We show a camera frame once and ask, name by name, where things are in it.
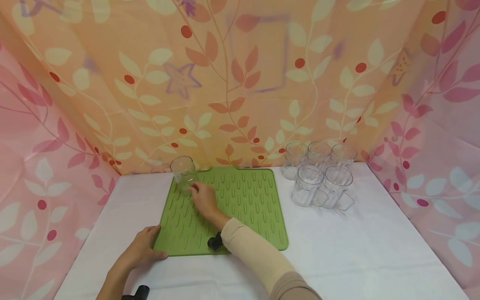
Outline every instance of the forearm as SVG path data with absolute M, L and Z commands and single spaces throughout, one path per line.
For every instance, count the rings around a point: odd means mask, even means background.
M 121 265 L 118 261 L 115 262 L 107 273 L 107 278 L 96 300 L 120 300 L 130 271 L 130 268 Z
M 280 251 L 237 219 L 216 212 L 209 220 L 222 231 L 225 247 L 257 275 L 268 294 L 283 274 L 295 272 Z

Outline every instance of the glass mug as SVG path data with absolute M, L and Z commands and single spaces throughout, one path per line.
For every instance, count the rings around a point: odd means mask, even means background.
M 285 163 L 282 167 L 282 175 L 288 180 L 295 180 L 300 164 L 308 154 L 308 148 L 300 142 L 288 143 L 285 147 Z
M 354 198 L 346 193 L 352 182 L 353 175 L 348 168 L 328 167 L 314 204 L 327 209 L 338 208 L 347 211 L 355 203 Z
M 314 165 L 302 165 L 297 172 L 295 186 L 292 193 L 292 201 L 302 207 L 310 206 L 324 180 L 324 174 L 319 167 Z
M 190 156 L 179 156 L 170 163 L 180 193 L 188 195 L 188 188 L 198 180 L 195 164 Z

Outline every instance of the table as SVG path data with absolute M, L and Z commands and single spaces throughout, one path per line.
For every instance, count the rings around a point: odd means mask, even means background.
M 293 182 L 274 171 L 289 247 L 283 254 L 324 300 L 467 300 L 364 163 L 354 163 L 357 203 L 345 214 L 296 206 Z M 94 299 L 105 275 L 135 234 L 160 221 L 171 173 L 122 176 L 55 299 Z M 133 294 L 149 300 L 267 299 L 262 286 L 232 255 L 169 257 L 134 271 Z

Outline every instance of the clear plastic cup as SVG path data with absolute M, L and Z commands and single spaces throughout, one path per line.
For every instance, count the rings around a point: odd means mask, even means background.
M 190 156 L 179 156 L 170 163 L 170 169 L 182 194 L 189 194 L 188 188 L 198 180 L 195 164 Z
M 320 167 L 332 153 L 332 148 L 324 142 L 312 142 L 308 146 L 307 163 Z
M 308 148 L 300 142 L 288 143 L 285 147 L 285 163 L 282 175 L 288 180 L 295 180 L 300 164 L 305 160 Z
M 297 172 L 292 201 L 302 207 L 310 206 L 322 185 L 324 174 L 319 167 L 303 165 Z

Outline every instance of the red dot print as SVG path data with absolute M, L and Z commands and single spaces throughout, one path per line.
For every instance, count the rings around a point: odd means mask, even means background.
M 440 11 L 433 15 L 432 23 L 433 24 L 440 24 L 441 22 L 445 21 L 446 12 Z
M 128 84 L 134 84 L 135 83 L 135 79 L 133 77 L 131 77 L 130 75 L 125 75 L 123 77 L 123 79 L 125 79 L 125 81 L 128 83 Z
M 54 72 L 50 72 L 50 76 L 52 76 L 53 80 L 56 82 L 60 82 L 60 78 L 58 75 L 56 75 Z
M 427 200 L 423 200 L 423 199 L 418 199 L 417 200 L 417 204 L 420 205 L 420 206 L 423 206 L 423 207 L 427 207 L 429 204 L 428 204 L 428 201 Z
M 305 60 L 304 59 L 297 59 L 295 61 L 295 67 L 297 68 L 303 68 L 303 66 L 305 65 Z
M 45 208 L 47 208 L 47 202 L 45 202 L 45 200 L 38 200 L 36 205 L 38 206 L 39 210 L 44 210 Z
M 367 69 L 367 65 L 366 65 L 364 62 L 359 63 L 359 64 L 355 67 L 355 71 L 357 71 L 357 73 L 362 73 L 362 72 L 365 71 L 366 69 Z
M 57 236 L 57 231 L 50 230 L 50 232 L 47 234 L 47 240 L 54 240 L 56 236 Z
M 184 38 L 192 37 L 192 30 L 190 29 L 190 27 L 188 25 L 182 26 L 181 29 L 180 29 L 180 32 L 181 32 L 181 35 Z

